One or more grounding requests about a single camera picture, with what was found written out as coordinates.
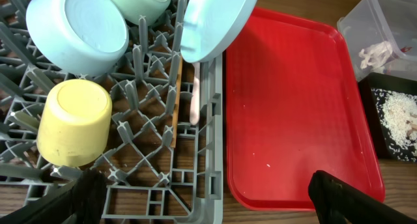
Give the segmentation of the light blue small bowl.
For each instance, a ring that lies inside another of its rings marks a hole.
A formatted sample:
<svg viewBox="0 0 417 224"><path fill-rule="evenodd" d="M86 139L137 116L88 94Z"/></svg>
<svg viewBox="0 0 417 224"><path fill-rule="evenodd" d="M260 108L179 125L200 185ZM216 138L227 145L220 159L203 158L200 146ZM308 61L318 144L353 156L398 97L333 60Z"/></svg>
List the light blue small bowl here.
<svg viewBox="0 0 417 224"><path fill-rule="evenodd" d="M25 20L41 54L71 74L108 73L128 47L126 22L111 0L31 0Z"/></svg>

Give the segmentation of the yellow plastic cup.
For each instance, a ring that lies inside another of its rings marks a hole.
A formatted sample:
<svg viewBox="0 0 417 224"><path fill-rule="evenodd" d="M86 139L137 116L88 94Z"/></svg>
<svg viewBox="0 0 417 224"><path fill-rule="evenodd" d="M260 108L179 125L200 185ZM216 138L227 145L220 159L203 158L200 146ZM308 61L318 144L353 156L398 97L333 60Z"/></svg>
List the yellow plastic cup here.
<svg viewBox="0 0 417 224"><path fill-rule="evenodd" d="M48 162L79 167L97 159L108 142L112 101L99 84L71 79L48 93L36 139Z"/></svg>

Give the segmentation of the white plastic fork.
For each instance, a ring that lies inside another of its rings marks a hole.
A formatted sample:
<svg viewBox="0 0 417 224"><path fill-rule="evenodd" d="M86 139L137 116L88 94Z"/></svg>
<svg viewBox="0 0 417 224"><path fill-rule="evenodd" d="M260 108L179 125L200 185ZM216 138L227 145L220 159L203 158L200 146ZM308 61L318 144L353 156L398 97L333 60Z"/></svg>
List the white plastic fork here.
<svg viewBox="0 0 417 224"><path fill-rule="evenodd" d="M192 99L190 103L190 123L197 125L200 117L200 63L193 63L194 82L192 90Z"/></svg>

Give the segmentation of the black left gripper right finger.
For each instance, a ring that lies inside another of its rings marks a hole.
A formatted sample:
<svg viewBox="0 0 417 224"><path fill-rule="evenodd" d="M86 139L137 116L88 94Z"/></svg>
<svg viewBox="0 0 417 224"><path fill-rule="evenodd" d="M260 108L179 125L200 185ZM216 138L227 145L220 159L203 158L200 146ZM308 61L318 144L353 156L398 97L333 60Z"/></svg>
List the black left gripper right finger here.
<svg viewBox="0 0 417 224"><path fill-rule="evenodd" d="M308 186L308 195L320 224L416 224L415 219L390 208L322 170L313 173Z"/></svg>

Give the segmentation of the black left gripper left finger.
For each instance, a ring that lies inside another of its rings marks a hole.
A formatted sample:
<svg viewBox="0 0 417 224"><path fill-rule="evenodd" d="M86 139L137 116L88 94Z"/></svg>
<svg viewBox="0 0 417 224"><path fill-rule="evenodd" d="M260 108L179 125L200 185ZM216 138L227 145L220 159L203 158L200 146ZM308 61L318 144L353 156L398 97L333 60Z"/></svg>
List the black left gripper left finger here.
<svg viewBox="0 0 417 224"><path fill-rule="evenodd" d="M1 218L1 224L99 223L106 202L106 177L86 170L71 183Z"/></svg>

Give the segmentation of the light blue plate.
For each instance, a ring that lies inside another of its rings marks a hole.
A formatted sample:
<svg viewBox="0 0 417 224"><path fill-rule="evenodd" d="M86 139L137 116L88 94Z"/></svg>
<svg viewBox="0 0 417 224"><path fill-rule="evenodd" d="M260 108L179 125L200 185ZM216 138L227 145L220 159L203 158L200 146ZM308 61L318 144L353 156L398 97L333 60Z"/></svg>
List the light blue plate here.
<svg viewBox="0 0 417 224"><path fill-rule="evenodd" d="M204 63L224 52L248 21L257 0L189 0L180 52L188 63Z"/></svg>

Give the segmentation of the mint green bowl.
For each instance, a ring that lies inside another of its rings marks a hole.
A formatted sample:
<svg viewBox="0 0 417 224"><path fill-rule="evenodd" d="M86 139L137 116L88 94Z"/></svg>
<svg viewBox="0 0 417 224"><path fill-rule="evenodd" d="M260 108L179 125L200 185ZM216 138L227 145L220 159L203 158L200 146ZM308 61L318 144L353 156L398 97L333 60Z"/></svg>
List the mint green bowl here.
<svg viewBox="0 0 417 224"><path fill-rule="evenodd" d="M126 20L136 25L144 16L147 25L152 25L167 9L171 0L111 0Z"/></svg>

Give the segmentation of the wooden chopstick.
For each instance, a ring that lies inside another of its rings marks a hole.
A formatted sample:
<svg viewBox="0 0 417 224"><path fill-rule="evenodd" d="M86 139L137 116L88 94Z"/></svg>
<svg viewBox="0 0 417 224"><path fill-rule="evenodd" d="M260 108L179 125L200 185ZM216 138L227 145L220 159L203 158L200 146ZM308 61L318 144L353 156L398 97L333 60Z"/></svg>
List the wooden chopstick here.
<svg viewBox="0 0 417 224"><path fill-rule="evenodd" d="M172 142L170 144L171 148L175 148L176 143L177 143L181 79L182 79L182 58L180 58L179 70L178 70L177 80L176 80L177 95L176 95L176 98L175 98L175 106L174 106L173 118L172 118L173 139L172 139Z"/></svg>

